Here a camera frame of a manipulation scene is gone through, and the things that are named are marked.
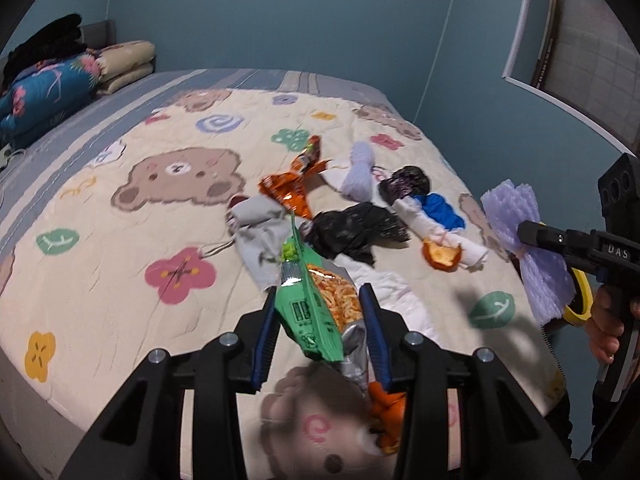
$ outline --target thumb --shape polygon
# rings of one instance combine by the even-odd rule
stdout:
[[[631,313],[637,319],[640,319],[640,298],[633,298],[631,300]]]

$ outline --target hand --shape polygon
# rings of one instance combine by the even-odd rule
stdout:
[[[601,287],[593,299],[591,317],[584,325],[584,331],[590,338],[591,353],[601,364],[607,365],[613,362],[613,355],[620,347],[618,338],[624,332],[622,322],[610,312],[610,308],[611,297],[607,289]],[[632,300],[631,312],[640,319],[640,298]]]

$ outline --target white window trim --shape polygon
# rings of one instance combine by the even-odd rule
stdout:
[[[520,43],[522,42],[522,35],[524,33],[524,28],[527,23],[527,16],[529,15],[529,6],[531,0],[522,0],[520,4],[520,14],[518,16],[518,23],[516,24],[516,30],[513,35],[513,43],[511,43],[511,49],[509,50],[509,55],[507,57],[507,62],[504,65],[504,70],[502,71],[502,79],[504,79],[507,83],[511,83],[516,85],[519,88],[523,88],[524,90],[531,92],[533,95],[537,95],[538,97],[544,99],[545,101],[554,104],[560,109],[567,112],[569,115],[575,117],[582,123],[586,124],[590,127],[594,132],[596,132],[603,139],[607,140],[614,148],[616,148],[621,153],[629,153],[633,155],[631,150],[628,149],[622,142],[620,142],[615,136],[610,134],[607,130],[605,130],[598,123],[592,121],[583,113],[580,113],[575,108],[569,106],[564,101],[557,99],[538,88],[534,88],[531,85],[523,83],[522,81],[518,81],[511,77],[511,73],[513,73],[513,66],[516,61],[516,56],[518,55],[518,51],[520,50]]]

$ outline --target black cable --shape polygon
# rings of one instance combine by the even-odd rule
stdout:
[[[587,455],[591,452],[593,447],[598,443],[600,437],[607,430],[607,428],[610,426],[610,424],[612,423],[612,421],[615,418],[615,416],[618,414],[618,411],[620,410],[620,406],[622,406],[622,403],[625,400],[626,394],[628,394],[629,390],[631,389],[631,386],[634,383],[634,379],[635,379],[636,374],[638,373],[639,369],[640,369],[640,358],[636,359],[636,366],[634,368],[633,374],[631,375],[631,380],[629,381],[629,384],[626,386],[626,388],[622,392],[622,395],[620,396],[620,400],[618,401],[616,407],[611,412],[611,415],[609,415],[609,418],[604,423],[604,426],[600,429],[598,434],[591,441],[591,443],[589,444],[589,447],[584,451],[582,456],[578,459],[578,463],[576,464],[576,467],[578,467],[582,463],[582,461],[587,457]]]

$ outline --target window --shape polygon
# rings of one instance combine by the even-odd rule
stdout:
[[[555,0],[532,85],[640,152],[640,56],[604,0]]]

